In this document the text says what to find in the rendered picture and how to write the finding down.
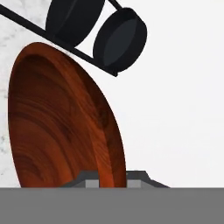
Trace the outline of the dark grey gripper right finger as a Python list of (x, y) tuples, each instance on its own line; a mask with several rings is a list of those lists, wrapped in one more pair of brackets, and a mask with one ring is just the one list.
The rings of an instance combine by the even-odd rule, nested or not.
[(151, 179), (146, 171), (126, 171), (128, 188), (167, 188), (167, 185)]

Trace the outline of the black wall rail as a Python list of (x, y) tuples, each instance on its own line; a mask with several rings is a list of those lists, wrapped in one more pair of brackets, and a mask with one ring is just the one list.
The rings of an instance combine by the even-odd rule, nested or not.
[(48, 33), (47, 31), (45, 31), (44, 29), (35, 25), (31, 21), (25, 19), (24, 17), (21, 17), (16, 12), (8, 9), (7, 7), (3, 6), (2, 4), (0, 4), (0, 15), (8, 18), (9, 20), (15, 22), (18, 25), (23, 26), (27, 30), (39, 35), (40, 37), (42, 37), (46, 40), (49, 40), (50, 42), (54, 43), (55, 45), (63, 48), (64, 50), (67, 50), (70, 53), (72, 53), (73, 55), (79, 57), (80, 59), (85, 60), (87, 63), (89, 63), (95, 67), (98, 67), (102, 71), (104, 71), (108, 74), (111, 74), (115, 77), (118, 75), (118, 72), (112, 71), (112, 70), (106, 68), (105, 66), (102, 66), (100, 63), (98, 63), (96, 60), (94, 60), (90, 56), (86, 55), (84, 52), (82, 52), (82, 51), (76, 49), (75, 47), (73, 47), (69, 44), (66, 44), (62, 40), (54, 37), (52, 34)]

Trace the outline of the black hanging pan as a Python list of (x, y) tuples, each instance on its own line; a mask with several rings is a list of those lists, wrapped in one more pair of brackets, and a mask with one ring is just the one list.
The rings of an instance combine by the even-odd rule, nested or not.
[(93, 56), (113, 76), (131, 67), (142, 53), (147, 40), (147, 27), (137, 13), (108, 0), (115, 8), (98, 31)]
[(77, 46), (91, 32), (105, 0), (52, 0), (45, 30), (66, 43)]

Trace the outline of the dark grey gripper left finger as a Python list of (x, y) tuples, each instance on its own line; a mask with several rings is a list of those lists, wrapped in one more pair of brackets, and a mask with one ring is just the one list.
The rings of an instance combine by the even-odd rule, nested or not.
[(99, 188), (98, 171), (81, 171), (76, 179), (64, 184), (63, 187)]

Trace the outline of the brown wooden bowl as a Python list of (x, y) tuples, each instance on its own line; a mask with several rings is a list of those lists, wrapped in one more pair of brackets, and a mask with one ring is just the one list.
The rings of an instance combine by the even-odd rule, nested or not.
[(89, 74), (63, 52), (31, 43), (17, 56), (8, 93), (10, 146), (22, 187), (58, 187), (82, 171), (124, 187), (116, 119)]

